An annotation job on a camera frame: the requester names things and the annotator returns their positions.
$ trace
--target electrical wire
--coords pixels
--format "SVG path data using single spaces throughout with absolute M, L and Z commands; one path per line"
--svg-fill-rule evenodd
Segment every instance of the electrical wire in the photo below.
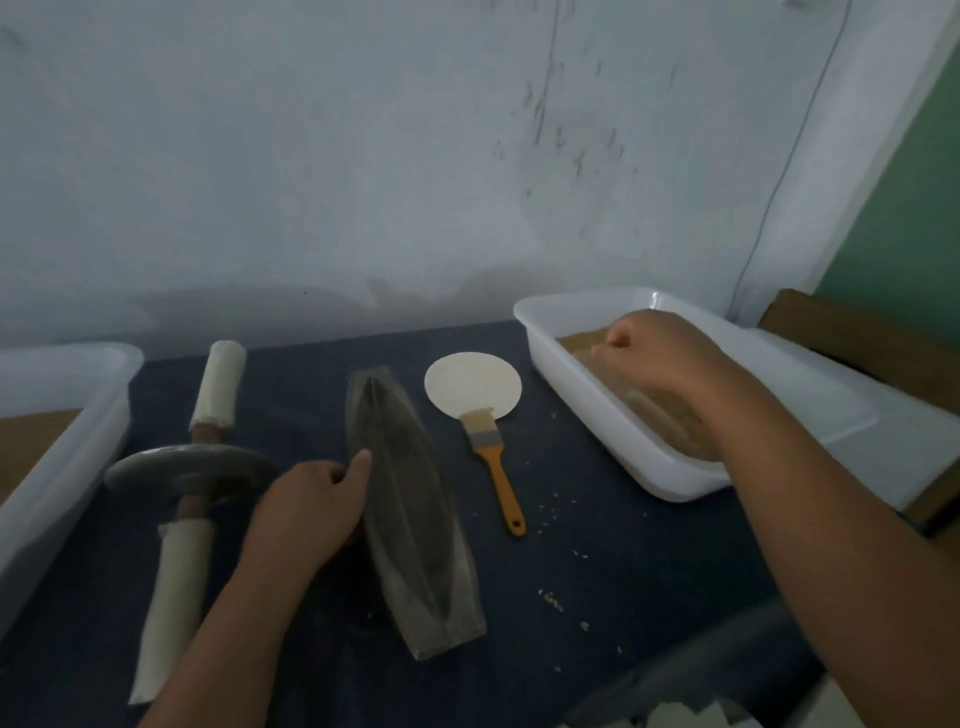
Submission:
M 747 275 L 747 269 L 750 268 L 750 264 L 754 260 L 754 255 L 756 255 L 756 251 L 760 246 L 760 239 L 763 237 L 763 229 L 767 224 L 767 217 L 770 215 L 770 209 L 773 207 L 774 200 L 777 198 L 777 193 L 780 191 L 780 185 L 783 183 L 783 179 L 786 177 L 786 172 L 790 168 L 790 162 L 793 161 L 793 156 L 797 151 L 797 147 L 800 146 L 800 140 L 804 136 L 806 122 L 810 118 L 810 112 L 813 109 L 814 102 L 817 100 L 817 93 L 820 92 L 820 86 L 823 85 L 824 79 L 827 77 L 827 71 L 830 68 L 830 62 L 833 61 L 833 54 L 836 53 L 837 47 L 840 45 L 840 38 L 843 36 L 844 31 L 847 30 L 847 21 L 850 20 L 852 7 L 853 0 L 847 0 L 847 6 L 844 8 L 843 18 L 840 20 L 840 28 L 837 30 L 837 35 L 833 39 L 833 45 L 830 46 L 829 53 L 827 53 L 827 60 L 824 62 L 824 67 L 820 71 L 820 77 L 817 79 L 817 84 L 813 87 L 813 93 L 810 96 L 810 103 L 806 105 L 804 118 L 801 120 L 800 129 L 797 131 L 797 138 L 793 140 L 793 146 L 790 147 L 790 153 L 786 157 L 786 163 L 783 165 L 783 170 L 780 172 L 777 183 L 774 184 L 774 189 L 770 193 L 770 199 L 767 200 L 767 205 L 763 209 L 763 215 L 760 217 L 760 227 L 756 231 L 756 240 L 754 240 L 754 246 L 750 249 L 750 254 L 747 256 L 747 262 L 744 263 L 743 270 L 740 271 L 740 275 L 736 279 L 736 284 L 733 286 L 733 292 L 730 296 L 730 303 L 727 305 L 728 318 L 732 314 L 733 303 L 736 301 L 737 293 L 740 290 L 740 284 L 743 282 L 744 276 Z

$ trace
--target white plastic tray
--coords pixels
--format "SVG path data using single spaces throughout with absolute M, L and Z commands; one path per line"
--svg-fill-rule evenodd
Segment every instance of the white plastic tray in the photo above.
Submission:
M 672 501 L 692 500 L 730 483 L 720 463 L 666 445 L 557 342 L 605 327 L 630 311 L 657 308 L 683 316 L 752 372 L 822 443 L 876 422 L 873 405 L 755 333 L 651 288 L 623 287 L 523 299 L 514 315 L 527 328 L 534 365 L 590 431 L 644 488 Z
M 0 418 L 83 409 L 0 506 L 0 639 L 122 447 L 127 387 L 142 364 L 140 350 L 126 344 L 0 351 Z

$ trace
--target fist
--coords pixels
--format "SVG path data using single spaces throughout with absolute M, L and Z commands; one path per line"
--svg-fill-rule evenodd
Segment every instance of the fist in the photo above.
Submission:
M 348 469 L 317 460 L 279 477 L 253 510 L 241 565 L 305 588 L 359 523 L 370 467 L 361 450 Z
M 593 347 L 592 353 L 633 384 L 684 399 L 742 371 L 686 319 L 655 309 L 634 311 L 613 322 L 606 343 Z

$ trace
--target person's left hand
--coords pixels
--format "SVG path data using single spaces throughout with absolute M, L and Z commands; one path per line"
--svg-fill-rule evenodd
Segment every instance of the person's left hand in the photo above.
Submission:
M 305 590 L 360 521 L 371 462 L 361 450 L 346 471 L 317 460 L 274 481 L 253 510 L 238 569 Z

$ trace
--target round paper disc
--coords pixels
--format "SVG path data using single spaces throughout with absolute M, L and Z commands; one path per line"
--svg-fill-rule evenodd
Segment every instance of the round paper disc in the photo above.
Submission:
M 426 371 L 423 388 L 437 409 L 459 418 L 492 407 L 495 418 L 510 412 L 520 399 L 520 375 L 499 356 L 457 352 L 437 359 Z

